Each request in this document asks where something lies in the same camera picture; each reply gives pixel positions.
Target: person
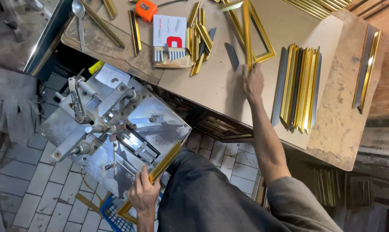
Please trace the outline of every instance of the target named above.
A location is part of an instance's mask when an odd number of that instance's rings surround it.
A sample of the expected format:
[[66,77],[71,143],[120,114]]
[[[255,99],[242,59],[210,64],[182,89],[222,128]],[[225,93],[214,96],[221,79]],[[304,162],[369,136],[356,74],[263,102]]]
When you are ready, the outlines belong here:
[[[243,90],[253,119],[259,169],[266,181],[271,214],[232,185],[211,161],[186,148],[167,168],[171,178],[161,199],[159,231],[342,231],[311,191],[291,177],[285,151],[262,103],[260,64],[243,66]],[[136,174],[128,198],[140,232],[153,231],[159,179],[150,184],[147,167]]]

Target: metal spoon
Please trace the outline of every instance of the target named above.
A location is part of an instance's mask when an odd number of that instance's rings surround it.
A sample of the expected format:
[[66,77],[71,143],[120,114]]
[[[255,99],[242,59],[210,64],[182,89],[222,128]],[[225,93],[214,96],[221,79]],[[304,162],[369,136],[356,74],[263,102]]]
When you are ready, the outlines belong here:
[[84,29],[83,29],[83,22],[81,19],[84,17],[85,9],[84,5],[80,2],[80,0],[74,0],[72,4],[73,13],[78,18],[78,34],[80,35],[80,44],[81,44],[81,51],[85,51],[84,47]]

